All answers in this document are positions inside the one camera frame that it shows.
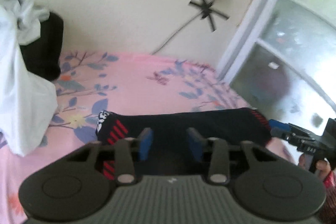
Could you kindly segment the person's right hand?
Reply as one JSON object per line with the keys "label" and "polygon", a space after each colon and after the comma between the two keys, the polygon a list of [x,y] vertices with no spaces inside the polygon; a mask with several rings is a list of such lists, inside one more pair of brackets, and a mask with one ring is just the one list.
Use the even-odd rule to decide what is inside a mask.
{"label": "person's right hand", "polygon": [[[308,156],[302,154],[299,157],[298,165],[303,169],[307,169],[307,163],[306,163],[307,159],[308,159]],[[329,176],[329,174],[331,173],[330,163],[325,160],[318,161],[316,163],[316,171],[317,171],[318,178],[324,181],[327,178],[327,176]]]}

